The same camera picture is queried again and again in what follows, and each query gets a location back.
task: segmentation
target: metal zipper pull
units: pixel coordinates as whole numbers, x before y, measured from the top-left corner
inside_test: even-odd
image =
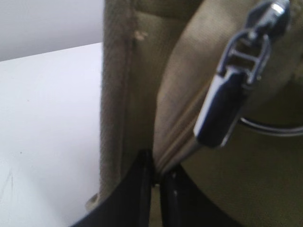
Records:
[[[289,0],[269,0],[248,15],[244,29],[227,44],[194,127],[208,147],[224,146],[270,56],[271,44],[290,24]]]

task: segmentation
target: white table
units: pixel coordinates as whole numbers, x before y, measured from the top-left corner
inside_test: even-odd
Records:
[[[0,62],[0,226],[67,227],[98,191],[101,44]]]

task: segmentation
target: bag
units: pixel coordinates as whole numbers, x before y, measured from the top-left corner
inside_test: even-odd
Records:
[[[100,191],[121,182],[137,152],[153,150],[158,177],[178,163],[221,210],[244,226],[303,225],[303,140],[237,125],[222,149],[202,147],[193,128],[228,41],[258,0],[106,0],[101,89]],[[303,1],[272,47],[245,116],[299,124],[303,114]],[[160,226],[152,190],[150,226]]]

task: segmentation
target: white wall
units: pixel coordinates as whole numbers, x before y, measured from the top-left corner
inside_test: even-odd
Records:
[[[0,61],[102,39],[103,0],[1,0]]]
[[[0,226],[67,227],[98,191],[101,46],[0,62]]]

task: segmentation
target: zipper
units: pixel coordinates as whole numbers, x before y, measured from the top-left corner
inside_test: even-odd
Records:
[[[211,148],[226,144],[261,79],[272,43],[289,30],[290,23],[289,0],[263,1],[249,12],[244,28],[227,44],[206,95],[194,127],[199,143]]]

